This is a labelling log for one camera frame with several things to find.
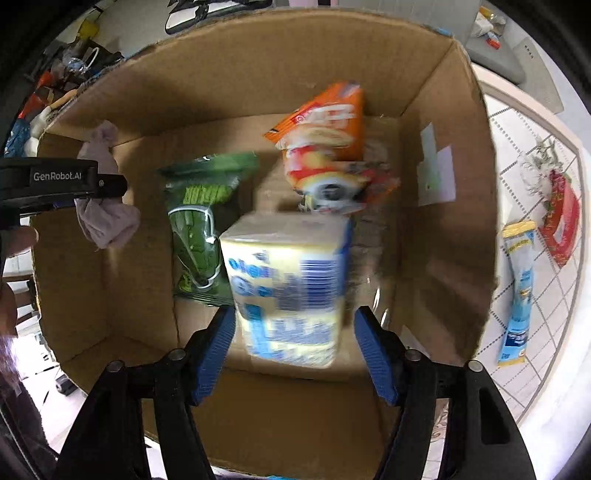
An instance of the tiled floor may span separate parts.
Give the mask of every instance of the tiled floor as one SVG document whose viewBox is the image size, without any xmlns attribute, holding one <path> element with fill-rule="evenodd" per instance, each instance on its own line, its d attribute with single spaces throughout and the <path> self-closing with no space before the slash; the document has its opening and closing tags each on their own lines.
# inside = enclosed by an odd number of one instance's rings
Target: tiled floor
<svg viewBox="0 0 591 480">
<path fill-rule="evenodd" d="M 500 217 L 506 223 L 534 220 L 543 224 L 546 214 L 539 194 L 530 194 L 522 179 L 524 173 L 519 162 L 521 153 L 530 152 L 536 146 L 536 137 L 545 144 L 556 141 L 556 153 L 563 163 L 564 171 L 571 178 L 575 194 L 581 199 L 582 185 L 579 159 L 574 152 L 550 135 L 530 118 L 508 107 L 499 100 L 485 96 L 491 123 L 491 135 L 496 148 L 499 173 L 499 204 L 503 211 Z M 546 374 L 560 349 L 564 328 L 569 321 L 578 283 L 579 264 L 582 253 L 582 228 L 576 237 L 576 247 L 569 262 L 561 269 L 554 262 L 539 232 L 535 234 L 534 306 L 530 318 L 530 338 L 525 363 L 498 368 L 496 362 L 506 331 L 513 299 L 513 275 L 509 258 L 499 240 L 496 274 L 498 287 L 493 294 L 489 320 L 480 340 L 476 358 L 491 374 L 509 410 L 516 420 L 525 413 L 537 391 L 543 385 Z M 437 478 L 444 435 L 441 427 L 435 429 L 423 472 L 424 480 Z"/>
</svg>

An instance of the screw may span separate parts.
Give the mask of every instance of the screw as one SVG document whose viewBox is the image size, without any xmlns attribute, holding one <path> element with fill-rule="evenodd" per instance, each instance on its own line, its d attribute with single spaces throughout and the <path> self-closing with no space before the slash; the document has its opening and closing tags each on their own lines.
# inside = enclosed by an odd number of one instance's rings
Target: screw
<svg viewBox="0 0 591 480">
<path fill-rule="evenodd" d="M 473 372 L 482 372 L 482 369 L 484 369 L 484 367 L 478 360 L 470 360 L 468 362 L 468 368 Z"/>
<path fill-rule="evenodd" d="M 121 370 L 124 366 L 125 364 L 121 360 L 113 360 L 109 365 L 107 365 L 107 371 L 114 374 Z"/>
<path fill-rule="evenodd" d="M 404 352 L 404 356 L 411 362 L 418 362 L 423 354 L 414 348 L 409 348 L 406 352 Z"/>
<path fill-rule="evenodd" d="M 184 356 L 185 352 L 182 348 L 175 348 L 172 352 L 168 354 L 168 358 L 170 358 L 173 362 L 182 360 Z"/>
</svg>

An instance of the white cloth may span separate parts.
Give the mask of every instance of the white cloth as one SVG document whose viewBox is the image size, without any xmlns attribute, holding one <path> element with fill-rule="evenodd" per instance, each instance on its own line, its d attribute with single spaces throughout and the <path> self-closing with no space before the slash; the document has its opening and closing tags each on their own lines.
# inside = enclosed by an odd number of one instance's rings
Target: white cloth
<svg viewBox="0 0 591 480">
<path fill-rule="evenodd" d="M 117 127 L 105 120 L 92 131 L 90 141 L 82 145 L 78 159 L 96 160 L 99 173 L 119 173 L 117 162 L 109 151 L 117 140 L 117 134 Z M 124 204 L 121 197 L 77 199 L 75 202 L 82 232 L 99 248 L 124 246 L 139 227 L 139 210 Z"/>
</svg>

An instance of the red package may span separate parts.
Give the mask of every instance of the red package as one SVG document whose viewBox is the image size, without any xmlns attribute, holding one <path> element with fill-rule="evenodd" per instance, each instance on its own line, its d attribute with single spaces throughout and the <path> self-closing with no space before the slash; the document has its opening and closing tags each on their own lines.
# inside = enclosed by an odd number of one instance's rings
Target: red package
<svg viewBox="0 0 591 480">
<path fill-rule="evenodd" d="M 544 237 L 550 255 L 562 268 L 573 253 L 580 206 L 564 175 L 553 170 L 550 173 L 550 180 L 552 182 L 550 209 L 544 218 L 544 226 L 540 228 L 540 233 Z"/>
</svg>

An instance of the yellow object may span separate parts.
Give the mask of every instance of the yellow object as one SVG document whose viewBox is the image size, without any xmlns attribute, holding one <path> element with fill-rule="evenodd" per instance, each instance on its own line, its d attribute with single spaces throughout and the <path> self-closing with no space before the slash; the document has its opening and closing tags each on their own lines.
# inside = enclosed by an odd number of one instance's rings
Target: yellow object
<svg viewBox="0 0 591 480">
<path fill-rule="evenodd" d="M 478 11 L 479 11 L 479 12 L 480 12 L 482 15 L 484 15 L 484 17 L 485 17 L 487 20 L 490 20 L 490 19 L 491 19 L 491 17 L 494 15 L 494 12 L 493 12 L 492 10 L 488 9 L 487 7 L 480 7 L 480 8 L 478 9 Z"/>
<path fill-rule="evenodd" d="M 221 237 L 251 355 L 326 368 L 342 325 L 348 221 L 341 216 L 254 213 Z"/>
<path fill-rule="evenodd" d="M 78 29 L 77 37 L 82 40 L 88 40 L 89 38 L 93 38 L 98 32 L 99 26 L 96 23 L 90 20 L 84 20 Z"/>
<path fill-rule="evenodd" d="M 503 238 L 520 235 L 530 230 L 535 230 L 535 222 L 533 220 L 526 220 L 525 222 L 512 223 L 503 228 Z"/>
</svg>

